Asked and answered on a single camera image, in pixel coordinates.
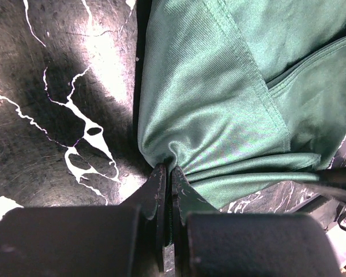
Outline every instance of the wire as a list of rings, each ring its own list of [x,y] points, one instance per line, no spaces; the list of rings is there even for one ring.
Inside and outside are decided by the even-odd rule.
[[[344,219],[346,219],[346,211],[344,211],[337,219],[337,223],[339,224],[340,228],[346,231],[346,227],[341,224]]]

